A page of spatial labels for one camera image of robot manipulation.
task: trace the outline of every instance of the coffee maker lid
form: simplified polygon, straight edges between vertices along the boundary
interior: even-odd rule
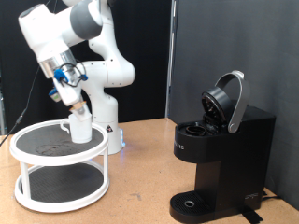
[[[235,107],[223,91],[223,88],[234,78],[237,78],[240,84],[240,94]],[[218,125],[228,123],[228,132],[235,133],[242,121],[249,98],[250,85],[244,79],[244,74],[233,71],[223,75],[213,89],[203,93],[202,103],[206,114],[213,118],[214,122],[218,122]]]

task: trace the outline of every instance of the black wall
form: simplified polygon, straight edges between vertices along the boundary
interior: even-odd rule
[[[18,23],[26,9],[48,0],[0,2],[0,65],[3,94],[10,130],[26,106],[31,84],[38,67]],[[54,9],[55,0],[49,3]],[[66,8],[58,0],[56,12]],[[112,8],[115,34],[121,54],[136,70],[135,82],[128,87],[105,89],[119,101],[119,122],[157,119],[164,116],[171,0],[116,1]],[[85,41],[71,48],[81,61],[102,60]],[[18,131],[28,125],[66,118],[68,108],[48,96],[52,82],[39,72],[27,114]]]
[[[203,91],[245,73],[249,104],[277,116],[266,186],[299,209],[299,2],[178,0],[170,119],[202,119]],[[236,99],[238,87],[228,92]]]

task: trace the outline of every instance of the black mesh tray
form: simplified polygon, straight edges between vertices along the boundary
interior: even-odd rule
[[[78,163],[39,168],[29,174],[29,181],[32,200],[65,203],[94,193],[103,185],[104,177],[95,167]]]
[[[87,151],[103,141],[103,135],[93,129],[93,139],[85,144],[72,142],[71,135],[60,128],[59,124],[34,129],[25,133],[17,141],[17,148],[37,156],[68,156]]]

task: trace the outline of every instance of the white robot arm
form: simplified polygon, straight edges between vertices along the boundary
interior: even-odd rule
[[[56,15],[45,5],[23,12],[19,17],[21,30],[45,76],[53,79],[64,104],[73,105],[71,112],[81,120],[89,111],[86,105],[82,106],[80,91],[87,92],[92,102],[93,122],[107,129],[109,154],[114,154],[123,147],[118,103],[104,93],[104,88],[132,84],[135,69],[117,48],[107,0],[63,1],[70,8]],[[69,47],[84,40],[89,40],[90,48],[104,61],[76,62]],[[85,71],[88,80],[79,82]]]

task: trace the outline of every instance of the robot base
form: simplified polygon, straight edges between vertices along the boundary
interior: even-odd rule
[[[119,127],[117,121],[100,123],[94,120],[93,122],[100,125],[108,133],[108,141],[109,141],[108,155],[116,154],[125,147],[125,143],[123,142],[123,130]]]

